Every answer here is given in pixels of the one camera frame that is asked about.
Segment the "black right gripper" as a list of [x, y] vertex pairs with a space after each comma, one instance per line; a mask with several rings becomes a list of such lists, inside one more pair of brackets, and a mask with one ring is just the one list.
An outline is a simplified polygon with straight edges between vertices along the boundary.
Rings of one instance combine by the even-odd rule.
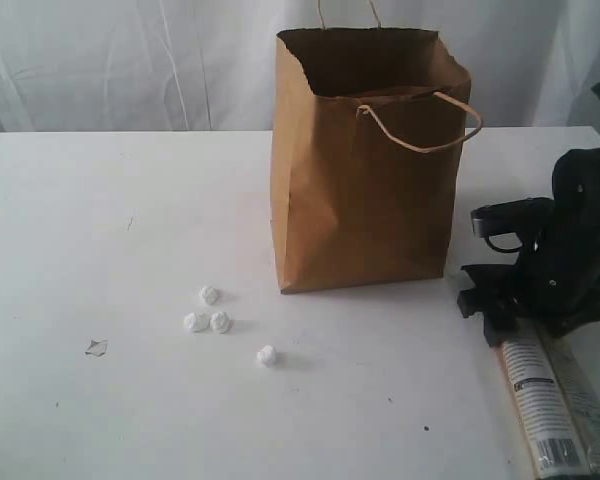
[[554, 338], [600, 322], [600, 147], [572, 149], [552, 173], [553, 211], [514, 264], [462, 267], [472, 282], [459, 293], [463, 317], [483, 317], [483, 335], [500, 345], [522, 319]]

